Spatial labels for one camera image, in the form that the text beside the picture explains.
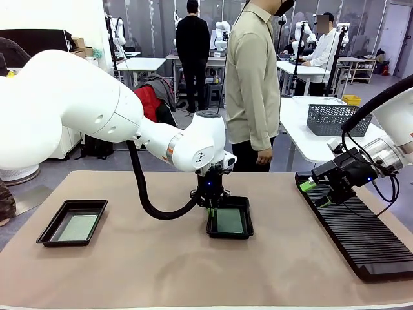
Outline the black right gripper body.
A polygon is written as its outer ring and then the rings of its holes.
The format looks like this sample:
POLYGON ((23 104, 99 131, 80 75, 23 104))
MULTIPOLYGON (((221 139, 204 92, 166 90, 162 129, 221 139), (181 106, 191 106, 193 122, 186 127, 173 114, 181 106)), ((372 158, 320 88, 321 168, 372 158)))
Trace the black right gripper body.
POLYGON ((378 174, 357 148, 353 147, 335 157, 338 173, 334 177, 334 189, 349 191, 353 186, 362 187, 378 178, 378 174))

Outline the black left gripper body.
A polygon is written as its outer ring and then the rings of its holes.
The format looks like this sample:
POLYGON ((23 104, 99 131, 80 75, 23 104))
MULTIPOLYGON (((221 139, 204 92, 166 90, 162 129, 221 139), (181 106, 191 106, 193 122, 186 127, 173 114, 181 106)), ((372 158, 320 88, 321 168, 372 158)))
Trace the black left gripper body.
POLYGON ((223 195, 224 186, 222 174, 208 172, 204 176, 197 176, 197 192, 202 198, 217 198, 223 195))

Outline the green circuit board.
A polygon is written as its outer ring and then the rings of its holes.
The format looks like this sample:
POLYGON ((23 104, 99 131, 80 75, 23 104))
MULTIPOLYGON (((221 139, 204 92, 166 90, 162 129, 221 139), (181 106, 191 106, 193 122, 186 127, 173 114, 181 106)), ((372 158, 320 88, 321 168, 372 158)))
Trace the green circuit board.
POLYGON ((84 241, 88 238, 97 216, 91 214, 73 215, 70 217, 58 241, 84 241))
POLYGON ((219 233, 243 233, 243 224, 239 209, 218 209, 216 211, 217 231, 219 233))

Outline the black ESD tray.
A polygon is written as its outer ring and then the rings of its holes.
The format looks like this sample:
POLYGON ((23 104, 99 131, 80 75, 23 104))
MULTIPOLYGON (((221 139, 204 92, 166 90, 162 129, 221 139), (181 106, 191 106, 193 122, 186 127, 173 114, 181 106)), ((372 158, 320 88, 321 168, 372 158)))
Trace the black ESD tray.
POLYGON ((218 239, 233 239, 233 240, 247 240, 254 235, 254 227, 252 224, 252 219, 250 215, 250 202, 247 197, 242 196, 229 196, 227 198, 227 206, 229 209, 239 209, 241 213, 241 219, 243 224, 243 233, 232 234, 232 233, 220 233, 217 231, 217 227, 210 226, 206 227, 206 233, 211 238, 218 239))
POLYGON ((54 214, 49 224, 36 240, 36 244, 44 247, 83 247, 87 246, 98 226, 107 206, 107 200, 66 200, 54 214), (88 238, 84 241, 58 241, 59 235, 73 215, 96 215, 95 224, 88 238))

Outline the person's right forearm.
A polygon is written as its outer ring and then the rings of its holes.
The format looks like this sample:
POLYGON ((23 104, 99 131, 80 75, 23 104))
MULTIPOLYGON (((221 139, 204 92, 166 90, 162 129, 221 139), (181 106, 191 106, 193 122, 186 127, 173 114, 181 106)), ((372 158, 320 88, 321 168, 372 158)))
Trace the person's right forearm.
POLYGON ((272 147, 271 139, 277 135, 279 127, 279 108, 258 101, 246 109, 251 146, 255 151, 272 147))

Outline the person's right hand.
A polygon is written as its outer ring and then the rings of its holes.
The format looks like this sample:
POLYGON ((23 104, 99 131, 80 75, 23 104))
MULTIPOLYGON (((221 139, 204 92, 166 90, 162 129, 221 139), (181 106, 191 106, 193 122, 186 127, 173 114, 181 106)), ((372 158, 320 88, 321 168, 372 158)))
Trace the person's right hand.
POLYGON ((271 163, 273 157, 273 149, 272 147, 260 150, 257 152, 257 165, 268 165, 271 163))

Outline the grey plastic basket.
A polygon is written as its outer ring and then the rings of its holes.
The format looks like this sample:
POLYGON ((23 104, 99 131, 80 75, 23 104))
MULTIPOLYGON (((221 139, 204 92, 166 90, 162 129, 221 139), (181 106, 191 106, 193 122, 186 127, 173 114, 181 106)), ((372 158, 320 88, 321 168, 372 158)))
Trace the grey plastic basket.
POLYGON ((341 126, 348 121, 359 107, 352 105, 310 104, 307 127, 317 136, 342 135, 341 126))

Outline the black slotted board rack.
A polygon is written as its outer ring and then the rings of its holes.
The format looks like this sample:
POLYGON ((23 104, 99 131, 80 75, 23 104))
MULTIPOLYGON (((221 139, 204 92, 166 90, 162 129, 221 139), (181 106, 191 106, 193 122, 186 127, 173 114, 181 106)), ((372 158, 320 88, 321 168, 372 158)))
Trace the black slotted board rack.
POLYGON ((343 205, 317 207, 329 186, 298 191, 362 281, 413 280, 413 252, 357 196, 343 205))

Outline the dark green jacket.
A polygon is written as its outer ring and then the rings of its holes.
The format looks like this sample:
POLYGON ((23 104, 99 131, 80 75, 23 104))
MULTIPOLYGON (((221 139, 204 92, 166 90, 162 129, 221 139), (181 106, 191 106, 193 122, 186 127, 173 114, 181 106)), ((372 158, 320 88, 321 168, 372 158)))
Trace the dark green jacket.
POLYGON ((169 106, 163 101, 160 103, 158 108, 156 108, 156 118, 158 123, 165 123, 173 127, 177 127, 173 113, 171 112, 169 106))

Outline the grey stool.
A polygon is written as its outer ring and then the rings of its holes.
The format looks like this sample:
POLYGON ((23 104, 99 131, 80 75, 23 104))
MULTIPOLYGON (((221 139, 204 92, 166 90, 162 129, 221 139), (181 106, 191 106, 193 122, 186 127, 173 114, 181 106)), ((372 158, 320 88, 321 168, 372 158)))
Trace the grey stool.
POLYGON ((206 104, 208 108, 223 107, 223 84, 207 83, 206 85, 206 104))

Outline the red jacket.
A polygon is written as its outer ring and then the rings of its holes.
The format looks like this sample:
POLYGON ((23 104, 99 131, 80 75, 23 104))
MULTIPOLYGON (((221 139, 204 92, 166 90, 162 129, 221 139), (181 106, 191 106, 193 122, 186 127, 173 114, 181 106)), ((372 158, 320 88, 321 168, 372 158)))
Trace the red jacket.
POLYGON ((161 105, 161 100, 156 96, 154 89, 145 85, 134 90, 134 94, 139 98, 143 106, 144 116, 157 123, 157 110, 161 105))

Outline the wooden background shelf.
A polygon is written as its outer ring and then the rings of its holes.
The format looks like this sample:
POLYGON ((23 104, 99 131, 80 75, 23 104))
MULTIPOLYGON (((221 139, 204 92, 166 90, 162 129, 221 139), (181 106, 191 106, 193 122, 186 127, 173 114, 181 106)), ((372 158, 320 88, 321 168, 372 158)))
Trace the wooden background shelf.
POLYGON ((351 61, 349 72, 350 77, 348 79, 348 82, 351 84, 369 84, 372 79, 375 67, 375 59, 356 59, 355 61, 351 61))

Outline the grey jacket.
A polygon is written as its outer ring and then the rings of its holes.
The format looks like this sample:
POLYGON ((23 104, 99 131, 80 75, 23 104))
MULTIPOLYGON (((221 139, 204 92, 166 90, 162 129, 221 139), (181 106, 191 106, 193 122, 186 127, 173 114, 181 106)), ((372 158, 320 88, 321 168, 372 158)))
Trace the grey jacket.
POLYGON ((138 79, 137 87, 150 86, 155 95, 161 101, 164 101, 172 112, 177 110, 174 94, 169 82, 159 74, 149 74, 141 76, 138 79))

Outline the white background desk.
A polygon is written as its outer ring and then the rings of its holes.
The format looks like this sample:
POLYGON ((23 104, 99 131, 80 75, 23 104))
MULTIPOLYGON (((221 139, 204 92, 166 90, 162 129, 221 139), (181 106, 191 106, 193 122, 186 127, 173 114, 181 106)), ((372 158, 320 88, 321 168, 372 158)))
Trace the white background desk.
POLYGON ((292 89, 291 83, 296 78, 305 82, 304 96, 308 96, 312 77, 321 76, 325 78, 330 75, 330 71, 320 67, 293 65, 289 61, 283 60, 277 62, 277 69, 280 71, 279 76, 283 80, 281 94, 286 96, 290 95, 290 90, 292 89))

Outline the black tripod stand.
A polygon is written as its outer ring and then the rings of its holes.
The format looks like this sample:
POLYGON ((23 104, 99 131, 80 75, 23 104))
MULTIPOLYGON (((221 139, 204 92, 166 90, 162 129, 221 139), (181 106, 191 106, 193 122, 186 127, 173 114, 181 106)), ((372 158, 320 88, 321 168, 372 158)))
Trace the black tripod stand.
POLYGON ((297 67, 298 67, 298 63, 299 63, 299 50, 301 49, 301 45, 304 45, 303 43, 303 34, 305 31, 305 25, 306 25, 306 21, 300 21, 296 23, 296 27, 295 27, 295 41, 292 43, 292 47, 293 47, 293 56, 292 56, 292 60, 294 62, 294 72, 292 75, 292 81, 290 84, 290 92, 293 90, 295 91, 295 87, 296 87, 296 79, 297 79, 297 67))
POLYGON ((339 40, 337 42, 336 52, 335 52, 334 58, 333 58, 332 68, 330 70, 330 77, 329 77, 329 80, 328 80, 328 83, 327 83, 327 87, 325 89, 325 96, 326 97, 329 97, 330 91, 331 91, 331 88, 332 88, 332 84, 336 79, 336 68, 337 68, 339 55, 340 55, 340 52, 344 48, 344 46, 341 44, 341 40, 342 40, 342 38, 339 36, 339 40))

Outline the black backpack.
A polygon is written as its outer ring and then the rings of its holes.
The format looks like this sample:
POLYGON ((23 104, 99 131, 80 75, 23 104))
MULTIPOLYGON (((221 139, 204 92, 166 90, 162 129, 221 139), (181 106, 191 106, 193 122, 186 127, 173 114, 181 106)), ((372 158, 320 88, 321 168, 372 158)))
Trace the black backpack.
POLYGON ((101 160, 107 159, 114 153, 113 143, 85 136, 85 144, 80 148, 80 155, 82 158, 92 156, 101 160))

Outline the person in white hoodie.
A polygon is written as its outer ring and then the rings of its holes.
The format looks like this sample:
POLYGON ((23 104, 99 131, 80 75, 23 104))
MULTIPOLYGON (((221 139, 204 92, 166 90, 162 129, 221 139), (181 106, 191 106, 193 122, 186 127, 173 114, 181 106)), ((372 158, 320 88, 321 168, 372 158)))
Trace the person in white hoodie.
POLYGON ((308 56, 302 56, 304 65, 308 67, 318 67, 323 70, 319 76, 314 76, 310 80, 310 96, 322 96, 325 93, 325 86, 329 81, 334 56, 339 43, 339 32, 334 27, 335 17, 330 12, 325 12, 317 17, 317 30, 324 30, 324 34, 319 38, 316 48, 308 56))

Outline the person in beige shirt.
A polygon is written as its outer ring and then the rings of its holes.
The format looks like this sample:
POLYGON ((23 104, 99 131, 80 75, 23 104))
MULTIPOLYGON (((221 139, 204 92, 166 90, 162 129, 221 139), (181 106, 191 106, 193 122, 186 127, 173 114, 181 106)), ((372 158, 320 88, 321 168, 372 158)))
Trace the person in beige shirt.
POLYGON ((246 109, 258 101, 266 108, 281 106, 272 20, 281 0, 247 0, 232 27, 225 65, 227 132, 237 161, 234 172, 268 172, 257 165, 250 142, 246 109))

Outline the white background table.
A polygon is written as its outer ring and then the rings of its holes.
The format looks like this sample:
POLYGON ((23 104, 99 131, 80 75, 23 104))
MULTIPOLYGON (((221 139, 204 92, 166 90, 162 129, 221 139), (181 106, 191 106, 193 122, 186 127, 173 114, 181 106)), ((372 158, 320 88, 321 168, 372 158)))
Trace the white background table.
POLYGON ((155 73, 166 61, 166 58, 134 57, 116 65, 118 80, 133 88, 145 74, 155 73))

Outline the white cabinet desk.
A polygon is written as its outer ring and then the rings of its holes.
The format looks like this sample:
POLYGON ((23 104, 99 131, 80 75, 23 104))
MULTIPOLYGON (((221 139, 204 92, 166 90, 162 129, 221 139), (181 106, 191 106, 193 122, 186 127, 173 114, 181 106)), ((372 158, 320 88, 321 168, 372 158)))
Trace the white cabinet desk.
POLYGON ((70 152, 80 143, 81 133, 68 127, 62 127, 61 141, 56 150, 48 157, 50 160, 68 160, 70 152))

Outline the grey door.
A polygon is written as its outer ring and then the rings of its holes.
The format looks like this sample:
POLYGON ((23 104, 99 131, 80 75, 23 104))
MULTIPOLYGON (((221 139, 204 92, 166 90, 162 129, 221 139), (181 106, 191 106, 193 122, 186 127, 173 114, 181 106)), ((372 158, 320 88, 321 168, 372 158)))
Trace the grey door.
POLYGON ((408 6, 389 4, 381 32, 379 49, 385 52, 385 61, 388 61, 388 74, 394 73, 399 59, 407 21, 410 15, 408 6))

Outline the person in black clothes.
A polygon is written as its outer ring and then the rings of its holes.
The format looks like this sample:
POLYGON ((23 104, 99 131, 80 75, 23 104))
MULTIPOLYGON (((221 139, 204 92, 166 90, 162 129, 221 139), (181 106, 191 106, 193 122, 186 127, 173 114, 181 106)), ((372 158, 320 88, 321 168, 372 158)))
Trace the person in black clothes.
POLYGON ((187 0, 187 16, 176 30, 176 48, 183 67, 188 107, 186 110, 206 110, 205 78, 210 52, 210 33, 207 22, 198 16, 197 0, 187 0))

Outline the grey metal floor plate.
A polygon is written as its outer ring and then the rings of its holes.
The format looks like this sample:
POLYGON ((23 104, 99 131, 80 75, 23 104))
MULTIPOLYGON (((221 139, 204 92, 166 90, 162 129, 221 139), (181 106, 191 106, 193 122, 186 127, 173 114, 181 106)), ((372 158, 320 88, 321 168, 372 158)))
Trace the grey metal floor plate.
POLYGON ((52 193, 52 189, 44 185, 39 185, 29 191, 21 193, 15 197, 15 216, 19 216, 35 207, 41 205, 52 193))

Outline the black face mask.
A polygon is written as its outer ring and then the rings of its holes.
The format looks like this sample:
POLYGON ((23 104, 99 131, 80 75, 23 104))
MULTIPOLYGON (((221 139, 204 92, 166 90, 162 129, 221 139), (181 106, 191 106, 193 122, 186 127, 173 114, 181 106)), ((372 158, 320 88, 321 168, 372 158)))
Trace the black face mask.
POLYGON ((275 13, 275 16, 282 17, 294 6, 295 2, 296 0, 281 0, 281 5, 275 13))

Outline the white air purifier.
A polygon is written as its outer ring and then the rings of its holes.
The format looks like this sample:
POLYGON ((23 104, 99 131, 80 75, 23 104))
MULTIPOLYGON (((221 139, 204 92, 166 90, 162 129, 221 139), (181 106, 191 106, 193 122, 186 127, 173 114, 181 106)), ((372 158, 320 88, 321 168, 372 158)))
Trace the white air purifier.
POLYGON ((36 178, 40 173, 39 165, 33 165, 23 169, 0 169, 0 178, 7 186, 20 185, 36 178))

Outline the camouflage patterned object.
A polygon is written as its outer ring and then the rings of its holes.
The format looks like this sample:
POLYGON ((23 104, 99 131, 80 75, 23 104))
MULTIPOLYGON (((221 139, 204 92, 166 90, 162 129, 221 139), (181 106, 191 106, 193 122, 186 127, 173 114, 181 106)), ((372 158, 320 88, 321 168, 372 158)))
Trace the camouflage patterned object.
POLYGON ((10 219, 15 216, 15 212, 15 199, 4 181, 0 178, 0 227, 6 225, 10 219))

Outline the black computer monitor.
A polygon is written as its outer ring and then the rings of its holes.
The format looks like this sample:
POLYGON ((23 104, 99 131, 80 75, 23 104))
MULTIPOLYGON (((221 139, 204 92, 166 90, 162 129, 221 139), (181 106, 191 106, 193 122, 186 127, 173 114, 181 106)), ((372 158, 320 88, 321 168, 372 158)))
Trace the black computer monitor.
POLYGON ((56 29, 10 29, 0 30, 0 37, 17 43, 30 56, 44 50, 68 52, 68 41, 74 44, 72 35, 66 30, 56 29))

